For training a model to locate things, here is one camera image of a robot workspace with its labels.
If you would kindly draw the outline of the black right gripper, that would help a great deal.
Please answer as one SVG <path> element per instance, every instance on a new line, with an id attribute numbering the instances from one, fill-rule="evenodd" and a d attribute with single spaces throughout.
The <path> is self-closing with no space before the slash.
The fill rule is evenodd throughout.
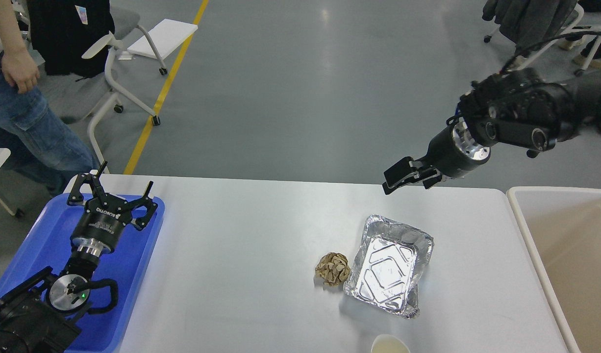
<path id="1" fill-rule="evenodd" d="M 458 121 L 432 138 L 424 157 L 406 156 L 388 168 L 383 173 L 383 192 L 390 195 L 398 188 L 418 182 L 428 190 L 447 178 L 462 178 L 487 163 L 490 157 L 491 148 L 476 142 L 466 123 Z"/>

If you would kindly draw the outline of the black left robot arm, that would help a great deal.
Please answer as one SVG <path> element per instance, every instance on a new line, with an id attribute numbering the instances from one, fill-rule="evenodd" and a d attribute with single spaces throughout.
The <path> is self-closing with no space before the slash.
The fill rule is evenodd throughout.
<path id="1" fill-rule="evenodd" d="M 105 353 L 126 327 L 164 213 L 79 174 L 44 208 L 0 280 L 0 353 Z"/>

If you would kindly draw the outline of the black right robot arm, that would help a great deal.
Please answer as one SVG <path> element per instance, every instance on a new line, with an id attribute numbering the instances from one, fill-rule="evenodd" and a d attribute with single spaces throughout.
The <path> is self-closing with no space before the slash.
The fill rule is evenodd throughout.
<path id="1" fill-rule="evenodd" d="M 384 172 L 385 194 L 405 185 L 429 189 L 462 178 L 489 161 L 498 143 L 524 148 L 536 158 L 586 127 L 601 135 L 601 71 L 545 82 L 534 68 L 511 70 L 513 62 L 471 83 L 422 158 L 406 156 Z"/>

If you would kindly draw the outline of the bystander hand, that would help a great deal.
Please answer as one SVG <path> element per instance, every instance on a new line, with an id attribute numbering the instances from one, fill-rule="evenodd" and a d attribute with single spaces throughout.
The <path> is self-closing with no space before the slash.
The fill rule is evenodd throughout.
<path id="1" fill-rule="evenodd" d="M 40 79 L 38 66 L 25 47 L 4 50 L 1 70 L 5 81 L 11 87 L 16 87 L 19 94 L 30 92 L 38 85 Z"/>

